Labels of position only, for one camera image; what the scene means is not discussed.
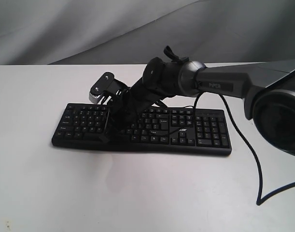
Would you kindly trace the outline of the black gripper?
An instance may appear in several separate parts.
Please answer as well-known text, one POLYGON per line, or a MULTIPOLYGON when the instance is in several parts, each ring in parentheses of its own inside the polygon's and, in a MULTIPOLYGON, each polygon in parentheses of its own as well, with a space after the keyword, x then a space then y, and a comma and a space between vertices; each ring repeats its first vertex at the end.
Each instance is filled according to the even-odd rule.
POLYGON ((131 124, 145 109, 159 100, 175 95, 165 91, 157 84, 144 83, 138 80, 127 91, 123 92, 121 99, 111 104, 108 109, 106 121, 99 139, 108 143, 114 135, 123 135, 131 124))

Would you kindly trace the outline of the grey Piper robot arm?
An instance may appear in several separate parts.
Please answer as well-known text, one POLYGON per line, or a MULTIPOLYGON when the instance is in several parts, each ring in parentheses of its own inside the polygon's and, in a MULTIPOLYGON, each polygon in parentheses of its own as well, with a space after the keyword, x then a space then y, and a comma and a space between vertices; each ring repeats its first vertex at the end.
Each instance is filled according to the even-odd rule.
POLYGON ((295 156, 295 59, 207 67, 175 55, 170 47, 164 53, 170 62, 153 58, 133 86, 121 85, 111 93, 103 142, 159 100, 209 92, 242 99, 245 117, 253 120, 262 137, 295 156))

